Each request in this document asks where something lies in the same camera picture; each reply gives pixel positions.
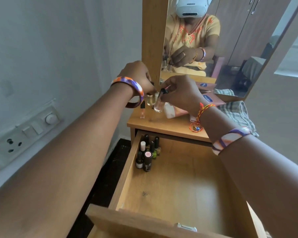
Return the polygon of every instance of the person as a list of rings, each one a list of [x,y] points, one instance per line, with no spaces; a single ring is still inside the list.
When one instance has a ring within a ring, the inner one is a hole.
[[[165,28],[164,52],[165,56],[171,57],[173,71],[206,76],[203,70],[206,69],[206,62],[214,57],[220,29],[220,22],[214,15],[205,14],[201,18],[169,15]]]
[[[118,76],[155,93],[147,67],[129,63]],[[197,116],[209,104],[187,75],[170,77],[161,96]],[[136,91],[115,83],[74,123],[26,163],[0,189],[0,237],[66,237],[102,167],[112,135]],[[200,116],[215,142],[238,128],[216,107]],[[247,135],[219,158],[236,186],[273,237],[298,237],[298,166],[256,137]]]

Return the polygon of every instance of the mirror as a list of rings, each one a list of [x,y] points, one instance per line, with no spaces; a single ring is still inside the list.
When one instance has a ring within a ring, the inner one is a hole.
[[[217,94],[246,97],[297,6],[298,0],[169,0],[160,83],[188,74],[215,83]]]

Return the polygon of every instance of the dark floor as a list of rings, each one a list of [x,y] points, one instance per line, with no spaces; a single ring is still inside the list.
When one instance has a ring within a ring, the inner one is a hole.
[[[120,139],[118,141],[106,164],[99,172],[97,180],[68,234],[68,238],[86,238],[90,233],[93,223],[85,215],[89,204],[109,206],[130,149],[130,140]]]

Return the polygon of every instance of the pink packet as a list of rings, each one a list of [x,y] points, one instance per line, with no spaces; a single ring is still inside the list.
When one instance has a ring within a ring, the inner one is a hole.
[[[216,94],[214,94],[213,92],[204,93],[202,95],[208,102],[210,102],[216,106],[226,104],[219,97],[217,97]]]
[[[207,82],[195,82],[200,90],[213,91],[217,84]]]
[[[188,111],[180,109],[178,107],[172,106],[169,103],[165,103],[164,105],[164,113],[168,119],[179,117],[185,114],[188,114]]]

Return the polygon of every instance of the yellow kurta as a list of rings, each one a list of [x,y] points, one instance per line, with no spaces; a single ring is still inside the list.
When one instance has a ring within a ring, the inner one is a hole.
[[[208,14],[203,17],[202,22],[191,34],[188,34],[186,31],[184,19],[179,18],[176,14],[167,17],[166,27],[172,32],[171,39],[169,40],[171,52],[169,56],[184,45],[194,48],[205,47],[206,38],[213,34],[219,36],[221,30],[218,18]],[[206,69],[205,62],[194,61],[185,66],[198,67],[201,71],[195,71],[186,67],[174,67],[173,71],[183,74],[206,76],[206,73],[203,71]]]

